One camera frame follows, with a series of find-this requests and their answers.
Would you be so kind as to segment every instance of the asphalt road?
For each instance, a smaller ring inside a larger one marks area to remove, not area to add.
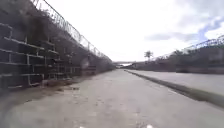
[[[224,75],[137,70],[131,71],[144,76],[149,76],[159,80],[180,84],[190,88],[195,88],[224,96]]]
[[[65,89],[11,107],[0,127],[224,127],[223,109],[122,70],[104,73],[71,87],[79,87],[79,90]]]

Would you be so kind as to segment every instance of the stone wall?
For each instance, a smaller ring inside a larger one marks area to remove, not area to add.
[[[42,41],[37,46],[13,39],[12,34],[10,26],[0,24],[1,88],[35,86],[45,79],[81,75],[80,66],[72,63],[71,58],[61,59],[62,54],[57,51],[56,44]]]

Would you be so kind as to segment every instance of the metal fence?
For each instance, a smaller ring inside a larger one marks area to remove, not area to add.
[[[101,53],[94,45],[92,45],[83,35],[81,35],[68,21],[66,21],[47,1],[45,0],[30,0],[34,6],[48,14],[52,21],[61,29],[65,30],[70,36],[81,44],[85,49],[92,52],[94,55],[109,59]]]
[[[189,50],[195,50],[195,49],[199,49],[199,48],[202,48],[202,47],[215,46],[215,45],[224,45],[224,35],[220,36],[217,39],[211,39],[211,40],[207,40],[207,41],[192,45],[192,46],[184,48],[180,51],[186,54],[186,53],[188,53]],[[152,58],[152,60],[156,60],[158,58],[168,58],[171,54],[172,53],[165,54],[165,55],[159,56],[159,57],[155,57],[155,58]]]

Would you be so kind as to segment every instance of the bridge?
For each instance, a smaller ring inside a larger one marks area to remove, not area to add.
[[[132,64],[136,61],[113,61],[113,64]]]

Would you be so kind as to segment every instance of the palm tree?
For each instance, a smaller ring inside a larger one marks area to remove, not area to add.
[[[148,58],[148,60],[150,60],[150,58],[152,57],[153,53],[151,51],[147,51],[145,52],[145,57]]]

